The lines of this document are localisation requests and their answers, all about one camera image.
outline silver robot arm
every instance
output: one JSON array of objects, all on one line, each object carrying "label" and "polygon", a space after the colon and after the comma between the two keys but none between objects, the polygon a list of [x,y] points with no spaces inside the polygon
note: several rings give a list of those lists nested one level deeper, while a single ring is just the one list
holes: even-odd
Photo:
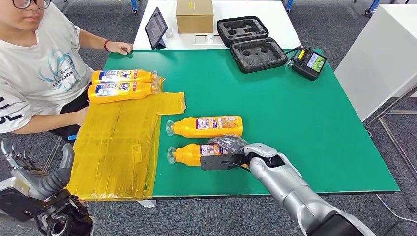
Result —
[{"label": "silver robot arm", "polygon": [[[305,236],[374,236],[359,219],[347,214],[316,194],[303,180],[288,158],[260,143],[246,145],[245,156],[250,159],[250,172],[271,193],[299,225]],[[283,165],[268,167],[260,157],[277,156]]]},{"label": "silver robot arm", "polygon": [[13,177],[0,182],[0,210],[20,222],[34,219],[38,230],[47,236],[92,236],[94,221],[87,204],[65,189],[74,150],[65,144],[62,151],[59,168],[46,173],[26,151],[21,154],[7,139],[1,140],[0,152],[13,168]]}]

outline yellow plastic sheet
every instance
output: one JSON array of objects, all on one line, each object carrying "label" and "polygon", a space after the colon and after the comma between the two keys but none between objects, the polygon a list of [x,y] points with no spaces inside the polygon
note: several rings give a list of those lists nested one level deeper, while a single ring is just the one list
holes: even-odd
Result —
[{"label": "yellow plastic sheet", "polygon": [[183,92],[90,104],[74,145],[68,190],[90,201],[151,198],[160,115],[184,110]]}]

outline hand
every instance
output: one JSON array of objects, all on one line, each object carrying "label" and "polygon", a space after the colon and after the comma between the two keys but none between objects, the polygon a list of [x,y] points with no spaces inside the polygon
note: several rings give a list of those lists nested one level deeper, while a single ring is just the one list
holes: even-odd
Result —
[{"label": "hand", "polygon": [[84,107],[83,109],[74,112],[74,124],[81,126],[86,118],[87,109],[89,107]]},{"label": "hand", "polygon": [[109,50],[112,53],[120,53],[125,56],[133,50],[133,44],[123,42],[109,41],[107,42],[106,47],[107,50]]}]

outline red bracelet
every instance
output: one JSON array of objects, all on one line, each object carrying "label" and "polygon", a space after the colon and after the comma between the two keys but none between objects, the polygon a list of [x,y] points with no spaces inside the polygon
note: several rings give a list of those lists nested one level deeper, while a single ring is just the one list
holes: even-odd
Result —
[{"label": "red bracelet", "polygon": [[106,40],[106,42],[104,42],[104,50],[106,50],[107,52],[109,52],[109,49],[107,48],[107,43],[111,42],[110,40]]}]

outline yellow bottle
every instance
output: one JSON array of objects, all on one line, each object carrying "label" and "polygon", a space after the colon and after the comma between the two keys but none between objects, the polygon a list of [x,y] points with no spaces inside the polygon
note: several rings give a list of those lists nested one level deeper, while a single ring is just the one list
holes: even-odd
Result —
[{"label": "yellow bottle", "polygon": [[144,70],[98,70],[91,76],[93,84],[137,81],[152,83],[158,78],[156,71]]},{"label": "yellow bottle", "polygon": [[240,116],[188,117],[181,121],[167,122],[167,134],[186,138],[214,138],[221,135],[242,136],[243,122]]},{"label": "yellow bottle", "polygon": [[129,99],[142,99],[150,94],[158,94],[158,81],[153,83],[119,82],[90,85],[88,90],[91,103],[101,104]]},{"label": "yellow bottle", "polygon": [[227,151],[218,144],[197,145],[188,144],[185,147],[168,149],[168,162],[174,164],[176,162],[184,163],[187,166],[200,166],[201,156],[213,156],[227,154]]}]

